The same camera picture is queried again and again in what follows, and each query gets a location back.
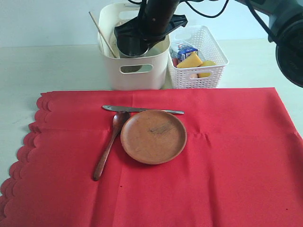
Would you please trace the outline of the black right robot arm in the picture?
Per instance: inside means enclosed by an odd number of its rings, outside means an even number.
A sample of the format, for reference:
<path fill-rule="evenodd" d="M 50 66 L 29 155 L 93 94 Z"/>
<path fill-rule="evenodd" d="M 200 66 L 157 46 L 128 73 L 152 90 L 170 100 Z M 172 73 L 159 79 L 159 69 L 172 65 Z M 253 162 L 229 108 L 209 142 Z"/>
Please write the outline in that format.
<path fill-rule="evenodd" d="M 114 35 L 119 51 L 126 57 L 144 55 L 155 44 L 180 26 L 185 15 L 176 15 L 179 0 L 143 0 L 137 17 L 116 26 Z M 276 44 L 276 61 L 283 75 L 293 84 L 303 85 L 303 2 L 301 0 L 241 0 Z"/>

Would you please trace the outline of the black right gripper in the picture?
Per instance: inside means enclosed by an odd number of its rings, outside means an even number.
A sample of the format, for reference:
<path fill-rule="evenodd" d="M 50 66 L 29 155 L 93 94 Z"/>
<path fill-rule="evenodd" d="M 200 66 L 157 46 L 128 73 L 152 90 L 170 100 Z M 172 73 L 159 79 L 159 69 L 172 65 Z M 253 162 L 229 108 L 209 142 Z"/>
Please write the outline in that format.
<path fill-rule="evenodd" d="M 116 39 L 121 35 L 138 37 L 151 49 L 169 33 L 187 25 L 185 15 L 174 14 L 179 3 L 179 0 L 143 0 L 137 17 L 114 28 Z"/>

